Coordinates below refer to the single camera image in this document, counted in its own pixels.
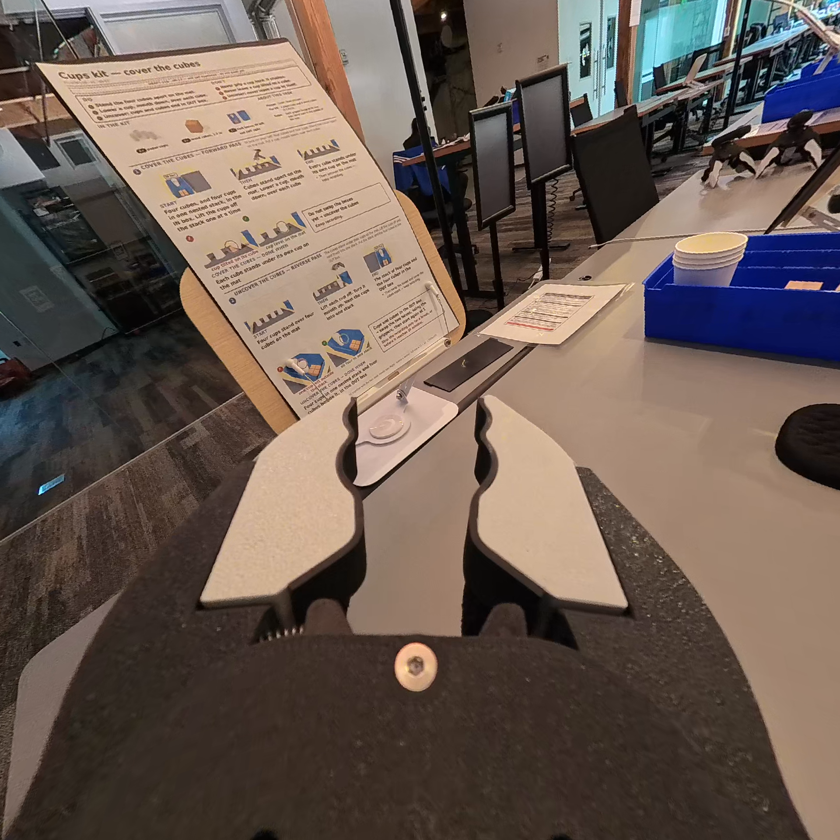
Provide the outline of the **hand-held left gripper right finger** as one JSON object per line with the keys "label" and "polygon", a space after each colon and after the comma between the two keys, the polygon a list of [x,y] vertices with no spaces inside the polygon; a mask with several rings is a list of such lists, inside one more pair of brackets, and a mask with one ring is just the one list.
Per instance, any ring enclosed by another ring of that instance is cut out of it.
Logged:
{"label": "hand-held left gripper right finger", "polygon": [[476,405],[477,489],[464,549],[465,634],[503,604],[534,636],[566,610],[624,616],[629,601],[581,476],[563,447],[501,399]]}

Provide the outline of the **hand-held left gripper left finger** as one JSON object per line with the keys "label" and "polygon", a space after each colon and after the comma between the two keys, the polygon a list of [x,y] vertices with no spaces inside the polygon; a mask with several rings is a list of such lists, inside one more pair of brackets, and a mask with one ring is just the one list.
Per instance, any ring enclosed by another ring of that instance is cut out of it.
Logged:
{"label": "hand-held left gripper left finger", "polygon": [[353,397],[332,400],[257,456],[200,595],[205,608],[269,606],[303,623],[320,599],[344,611],[366,572]]}

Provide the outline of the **blue plastic bin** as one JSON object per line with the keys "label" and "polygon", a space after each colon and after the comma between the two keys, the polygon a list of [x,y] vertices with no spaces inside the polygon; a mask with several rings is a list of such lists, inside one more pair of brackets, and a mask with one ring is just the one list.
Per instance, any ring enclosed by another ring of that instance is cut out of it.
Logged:
{"label": "blue plastic bin", "polygon": [[[678,286],[672,258],[644,281],[646,337],[839,360],[839,233],[749,238],[729,287]],[[820,280],[822,290],[786,290]]]}

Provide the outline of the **black rectangular desk plate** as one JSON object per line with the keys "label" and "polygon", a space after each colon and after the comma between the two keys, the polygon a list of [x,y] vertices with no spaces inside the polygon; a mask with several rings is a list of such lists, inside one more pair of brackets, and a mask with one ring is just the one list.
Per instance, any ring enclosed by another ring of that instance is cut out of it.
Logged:
{"label": "black rectangular desk plate", "polygon": [[511,350],[513,350],[511,345],[498,339],[485,339],[451,364],[427,378],[423,383],[440,391],[451,393]]}

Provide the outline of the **laminated paper sheet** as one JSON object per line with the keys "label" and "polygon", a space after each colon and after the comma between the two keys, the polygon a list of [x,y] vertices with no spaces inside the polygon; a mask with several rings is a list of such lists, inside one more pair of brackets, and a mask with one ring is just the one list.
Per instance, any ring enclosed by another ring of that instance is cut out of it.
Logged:
{"label": "laminated paper sheet", "polygon": [[560,346],[633,287],[541,285],[488,322],[479,334],[503,341]]}

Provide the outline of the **black pole with round base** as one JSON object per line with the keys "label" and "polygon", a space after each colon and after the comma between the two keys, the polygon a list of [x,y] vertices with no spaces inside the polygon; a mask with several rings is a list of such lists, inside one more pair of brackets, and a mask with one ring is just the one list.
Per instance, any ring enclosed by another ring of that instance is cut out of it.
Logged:
{"label": "black pole with round base", "polygon": [[465,334],[470,334],[490,318],[490,312],[485,309],[468,310],[465,302],[465,293],[460,282],[458,259],[455,252],[455,245],[452,239],[451,228],[447,220],[443,188],[439,181],[437,164],[434,159],[434,150],[431,141],[431,134],[428,129],[424,109],[423,95],[419,85],[417,67],[415,65],[413,50],[408,34],[406,17],[404,15],[403,2],[389,2],[395,27],[397,42],[402,55],[406,81],[413,103],[416,126],[423,149],[423,157],[427,169],[427,175],[433,192],[433,199],[440,231],[443,236],[444,252],[448,262],[449,273],[458,293],[458,297],[465,309],[466,326]]}

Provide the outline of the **black textured cushion pad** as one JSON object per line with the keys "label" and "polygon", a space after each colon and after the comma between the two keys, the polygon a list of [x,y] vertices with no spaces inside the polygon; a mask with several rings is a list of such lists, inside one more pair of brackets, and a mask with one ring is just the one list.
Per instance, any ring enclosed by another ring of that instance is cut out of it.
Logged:
{"label": "black textured cushion pad", "polygon": [[774,452],[795,474],[839,490],[839,405],[812,404],[795,410],[784,420]]}

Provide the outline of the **black display screen on stand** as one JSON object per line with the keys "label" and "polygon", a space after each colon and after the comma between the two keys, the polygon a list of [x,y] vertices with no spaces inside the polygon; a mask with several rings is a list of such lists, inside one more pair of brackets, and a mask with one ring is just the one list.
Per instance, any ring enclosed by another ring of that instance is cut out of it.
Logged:
{"label": "black display screen on stand", "polygon": [[516,81],[521,148],[532,203],[534,245],[549,264],[547,183],[572,167],[568,67],[542,70]]}
{"label": "black display screen on stand", "polygon": [[517,207],[513,126],[511,101],[500,101],[469,113],[476,220],[479,229],[489,230],[492,286],[498,311],[506,306],[506,292],[497,224]]}

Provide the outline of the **idle black white gripper device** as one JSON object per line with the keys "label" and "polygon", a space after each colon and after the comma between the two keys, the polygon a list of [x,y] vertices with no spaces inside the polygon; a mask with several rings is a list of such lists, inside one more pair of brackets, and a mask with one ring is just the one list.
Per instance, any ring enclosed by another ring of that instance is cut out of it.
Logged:
{"label": "idle black white gripper device", "polygon": [[711,142],[712,155],[700,178],[706,188],[716,188],[722,170],[727,167],[736,173],[748,172],[754,177],[757,176],[757,165],[748,149],[742,144],[742,139],[746,138],[751,131],[751,125],[743,124],[718,135]]}
{"label": "idle black white gripper device", "polygon": [[804,109],[792,116],[785,130],[773,141],[762,160],[756,164],[754,176],[759,179],[771,165],[781,165],[785,152],[793,151],[804,161],[818,169],[823,163],[823,150],[817,132],[810,121],[814,111]]}

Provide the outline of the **tilted dark stand board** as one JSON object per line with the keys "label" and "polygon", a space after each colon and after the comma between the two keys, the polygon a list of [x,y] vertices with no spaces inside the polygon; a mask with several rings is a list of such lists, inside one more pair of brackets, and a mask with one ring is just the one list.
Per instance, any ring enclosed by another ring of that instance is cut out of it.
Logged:
{"label": "tilted dark stand board", "polygon": [[764,234],[788,228],[797,219],[830,233],[839,232],[839,147],[785,205]]}

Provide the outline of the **distant blue bin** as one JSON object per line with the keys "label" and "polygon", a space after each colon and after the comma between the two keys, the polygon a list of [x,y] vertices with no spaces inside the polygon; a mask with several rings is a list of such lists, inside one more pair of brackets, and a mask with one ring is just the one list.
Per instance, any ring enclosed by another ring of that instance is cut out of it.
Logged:
{"label": "distant blue bin", "polygon": [[818,72],[823,61],[815,60],[801,69],[797,79],[773,88],[763,100],[762,123],[778,122],[803,110],[814,112],[839,107],[838,56]]}

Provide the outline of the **wooden post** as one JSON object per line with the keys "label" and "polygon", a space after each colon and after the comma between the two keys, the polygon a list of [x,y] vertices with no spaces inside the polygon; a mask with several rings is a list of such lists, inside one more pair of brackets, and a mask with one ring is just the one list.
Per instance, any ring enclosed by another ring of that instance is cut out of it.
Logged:
{"label": "wooden post", "polygon": [[634,103],[637,29],[642,1],[619,1],[616,38],[616,104]]}
{"label": "wooden post", "polygon": [[364,144],[361,120],[343,66],[326,2],[287,1],[287,6],[298,39],[307,51],[319,84]]}

